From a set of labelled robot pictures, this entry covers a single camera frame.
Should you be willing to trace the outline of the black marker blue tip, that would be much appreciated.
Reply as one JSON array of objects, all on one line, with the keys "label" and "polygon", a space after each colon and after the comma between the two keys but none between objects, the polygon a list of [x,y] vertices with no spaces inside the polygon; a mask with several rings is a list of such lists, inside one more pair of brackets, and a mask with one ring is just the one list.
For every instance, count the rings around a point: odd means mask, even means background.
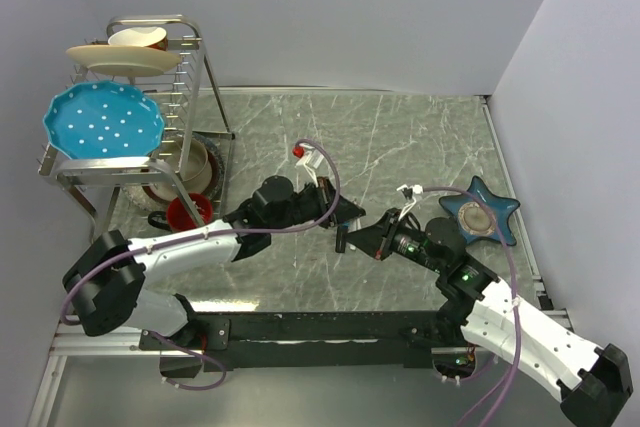
[{"label": "black marker blue tip", "polygon": [[340,225],[336,229],[335,252],[344,253],[347,247],[347,234],[349,228],[347,225]]}]

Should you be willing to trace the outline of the white pen green tip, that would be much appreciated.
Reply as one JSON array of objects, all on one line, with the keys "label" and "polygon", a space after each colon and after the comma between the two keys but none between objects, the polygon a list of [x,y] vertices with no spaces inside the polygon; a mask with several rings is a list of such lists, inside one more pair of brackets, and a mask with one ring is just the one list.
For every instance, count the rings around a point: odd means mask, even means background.
[{"label": "white pen green tip", "polygon": [[[362,228],[362,226],[361,226],[361,220],[360,220],[359,218],[354,219],[354,220],[349,224],[349,231],[350,231],[350,232],[360,230],[361,228]],[[351,244],[351,243],[348,243],[348,247],[349,247],[349,250],[350,250],[350,251],[356,251],[356,250],[357,250],[357,248],[356,248],[353,244]]]}]

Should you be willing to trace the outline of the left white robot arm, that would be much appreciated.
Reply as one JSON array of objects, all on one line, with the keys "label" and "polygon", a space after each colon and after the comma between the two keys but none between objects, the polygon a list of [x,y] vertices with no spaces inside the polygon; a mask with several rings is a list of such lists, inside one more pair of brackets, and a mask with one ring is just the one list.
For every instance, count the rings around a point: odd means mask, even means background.
[{"label": "left white robot arm", "polygon": [[89,337],[121,326],[147,328],[187,348],[199,334],[193,308],[182,295],[149,291],[151,284],[207,264],[253,257],[280,231],[338,227],[365,213],[326,177],[295,191],[288,178],[271,176],[236,210],[208,225],[153,238],[108,231],[64,275],[61,321],[81,326]]}]

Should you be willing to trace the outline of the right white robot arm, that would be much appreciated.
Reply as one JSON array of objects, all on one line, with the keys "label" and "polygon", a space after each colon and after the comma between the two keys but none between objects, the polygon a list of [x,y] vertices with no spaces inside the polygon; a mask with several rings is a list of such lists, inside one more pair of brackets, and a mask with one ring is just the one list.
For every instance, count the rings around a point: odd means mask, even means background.
[{"label": "right white robot arm", "polygon": [[402,256],[436,273],[446,301],[437,322],[449,345],[482,347],[545,388],[576,426],[610,426],[633,385],[627,355],[600,347],[567,330],[521,298],[509,284],[472,257],[457,224],[430,220],[422,230],[388,210],[375,224],[347,233],[347,243],[382,261]]}]

